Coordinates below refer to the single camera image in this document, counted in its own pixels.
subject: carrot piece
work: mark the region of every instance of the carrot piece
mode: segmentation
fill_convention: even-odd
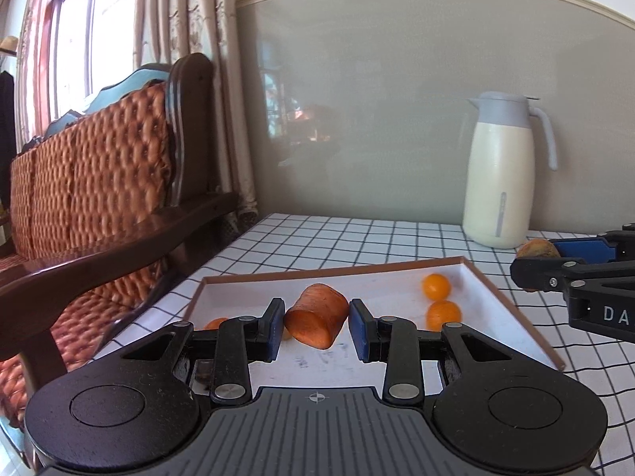
[[[219,317],[211,321],[207,326],[203,327],[203,329],[218,329],[220,324],[227,320],[227,317]]]
[[[348,301],[326,284],[312,284],[285,313],[285,327],[298,341],[328,349],[348,317]]]

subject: jug handle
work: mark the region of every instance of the jug handle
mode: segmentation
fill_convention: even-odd
[[[549,168],[552,171],[558,169],[558,153],[556,152],[556,138],[554,137],[554,129],[551,127],[551,122],[547,113],[538,107],[529,106],[529,114],[541,119],[542,128],[545,131],[545,138],[547,139],[547,151],[549,155]]]

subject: checkered tablecloth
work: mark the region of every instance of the checkered tablecloth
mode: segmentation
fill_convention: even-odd
[[[531,237],[585,235],[529,232]],[[496,284],[566,361],[566,374],[587,385],[606,406],[609,429],[593,468],[602,476],[635,475],[635,345],[572,329],[559,293],[526,293],[509,276],[513,250],[469,241],[460,226],[272,214],[220,252],[97,357],[178,321],[207,275],[352,267],[463,255]]]

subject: orange woven cushion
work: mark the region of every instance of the orange woven cushion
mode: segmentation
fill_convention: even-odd
[[[18,155],[11,163],[11,227],[15,251],[26,258],[33,257],[31,244],[31,201],[35,149]]]
[[[0,257],[0,271],[6,270],[7,268],[14,267],[15,265],[20,265],[28,261],[26,257],[22,257],[20,254],[12,254],[7,257]]]
[[[165,84],[134,91],[75,131],[71,247],[90,247],[165,205],[171,175]]]
[[[81,367],[95,354],[104,333],[130,309],[89,291],[66,307],[51,328],[68,370]],[[22,426],[27,393],[17,356],[0,362],[0,413],[13,427]]]
[[[47,257],[71,248],[75,133],[71,127],[36,148],[31,203],[33,257]]]

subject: gray wall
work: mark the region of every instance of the gray wall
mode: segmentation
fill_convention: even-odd
[[[260,209],[460,223],[484,90],[537,96],[533,228],[635,219],[635,31],[561,0],[267,0],[238,11]],[[265,45],[271,53],[259,55]],[[315,118],[271,138],[261,70]],[[318,139],[309,137],[318,131]]]

